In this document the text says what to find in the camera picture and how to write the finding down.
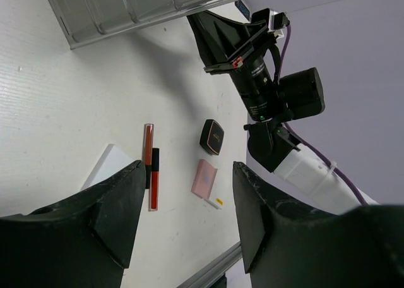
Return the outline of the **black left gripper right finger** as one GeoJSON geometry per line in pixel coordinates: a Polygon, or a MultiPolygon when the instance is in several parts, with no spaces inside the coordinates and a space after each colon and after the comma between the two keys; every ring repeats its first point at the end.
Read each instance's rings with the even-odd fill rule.
{"type": "Polygon", "coordinates": [[[253,287],[402,287],[403,207],[341,215],[305,204],[233,164],[244,270],[253,287]]]}

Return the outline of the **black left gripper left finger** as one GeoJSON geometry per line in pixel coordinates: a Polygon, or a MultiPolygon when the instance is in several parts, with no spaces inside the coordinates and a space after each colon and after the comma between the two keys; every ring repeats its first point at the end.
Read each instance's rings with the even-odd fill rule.
{"type": "Polygon", "coordinates": [[[2,287],[119,287],[145,195],[137,160],[28,215],[1,218],[2,287]]]}

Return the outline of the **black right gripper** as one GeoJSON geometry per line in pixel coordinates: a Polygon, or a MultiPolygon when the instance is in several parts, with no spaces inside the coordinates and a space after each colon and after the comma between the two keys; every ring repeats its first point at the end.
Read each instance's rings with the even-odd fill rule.
{"type": "Polygon", "coordinates": [[[271,52],[275,71],[280,67],[280,52],[272,32],[264,32],[264,21],[241,23],[202,11],[187,16],[205,71],[228,74],[253,121],[275,116],[279,103],[275,78],[271,77],[264,55],[271,52]]]}

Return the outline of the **clear acrylic organizer with drawers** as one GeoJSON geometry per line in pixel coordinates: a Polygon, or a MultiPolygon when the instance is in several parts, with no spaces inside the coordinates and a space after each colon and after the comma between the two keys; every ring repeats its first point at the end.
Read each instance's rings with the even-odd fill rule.
{"type": "Polygon", "coordinates": [[[235,0],[48,0],[71,49],[235,0]]]}

